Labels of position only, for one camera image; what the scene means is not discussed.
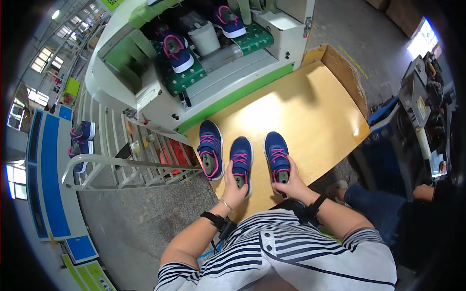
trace navy blue sneaker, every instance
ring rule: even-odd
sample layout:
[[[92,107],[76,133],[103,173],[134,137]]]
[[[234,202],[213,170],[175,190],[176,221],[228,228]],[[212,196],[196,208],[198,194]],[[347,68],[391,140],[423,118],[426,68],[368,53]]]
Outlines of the navy blue sneaker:
[[[94,153],[94,142],[85,141],[85,142],[76,142],[74,145],[68,148],[68,156],[73,158],[80,154],[93,154]],[[75,166],[73,171],[75,173],[84,173],[86,170],[88,162],[81,162]]]
[[[246,34],[241,19],[231,11],[230,7],[225,5],[215,9],[212,25],[220,28],[227,38],[236,38]]]
[[[288,162],[288,147],[283,137],[277,132],[269,132],[264,140],[264,153],[272,183],[288,183],[290,163]]]
[[[253,146],[244,136],[240,136],[232,144],[230,160],[233,161],[233,176],[238,188],[248,185],[245,198],[249,198],[253,191],[251,185],[251,166],[254,160]]]
[[[81,121],[73,127],[70,132],[71,139],[77,141],[90,141],[96,135],[96,123],[89,121]]]
[[[184,72],[194,64],[186,38],[169,34],[164,38],[162,47],[175,73]]]
[[[220,180],[225,173],[222,147],[220,129],[212,121],[204,120],[199,128],[198,153],[202,160],[202,169],[210,181]]]

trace ceiling light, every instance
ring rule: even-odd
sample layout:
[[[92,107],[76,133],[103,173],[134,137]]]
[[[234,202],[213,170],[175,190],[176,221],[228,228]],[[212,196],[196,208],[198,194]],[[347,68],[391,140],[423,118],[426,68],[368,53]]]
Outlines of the ceiling light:
[[[54,15],[52,15],[52,19],[57,18],[58,14],[60,14],[60,11],[59,10],[55,11]]]

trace cable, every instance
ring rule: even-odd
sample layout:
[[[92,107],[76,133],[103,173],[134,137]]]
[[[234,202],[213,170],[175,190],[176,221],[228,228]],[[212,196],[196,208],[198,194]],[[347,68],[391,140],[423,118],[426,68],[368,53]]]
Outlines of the cable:
[[[222,240],[222,241],[219,241],[219,242],[217,243],[218,247],[217,247],[217,246],[215,247],[215,250],[216,250],[217,252],[220,251],[220,249],[221,249],[221,247],[222,247],[222,244],[223,244],[223,240]],[[200,257],[198,258],[198,260],[200,260],[200,259],[202,259],[202,258],[205,258],[205,257],[207,257],[207,256],[209,256],[209,255],[211,255],[211,254],[213,254],[213,250],[208,251],[208,252],[205,253],[204,255],[200,256]]]

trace blue jeans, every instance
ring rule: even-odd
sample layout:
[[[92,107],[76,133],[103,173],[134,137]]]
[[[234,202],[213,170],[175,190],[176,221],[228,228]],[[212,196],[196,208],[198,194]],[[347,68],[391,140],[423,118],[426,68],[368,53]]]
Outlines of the blue jeans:
[[[366,216],[390,249],[395,247],[398,222],[402,217],[403,206],[408,203],[406,199],[383,191],[369,191],[360,185],[351,185],[344,199]]]

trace wooden table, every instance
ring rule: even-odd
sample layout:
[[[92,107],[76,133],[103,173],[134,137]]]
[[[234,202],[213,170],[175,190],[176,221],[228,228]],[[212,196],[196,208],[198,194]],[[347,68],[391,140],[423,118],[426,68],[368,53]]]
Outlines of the wooden table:
[[[320,61],[252,92],[209,120],[222,132],[225,166],[229,163],[230,147],[238,136],[247,137],[253,145],[253,192],[230,215],[236,222],[282,201],[270,185],[263,149],[268,132],[277,131],[285,138],[307,185],[332,169],[370,133],[350,95]],[[199,126],[187,132],[195,149],[199,146]],[[212,181],[211,185],[220,198],[225,188],[223,179]]]

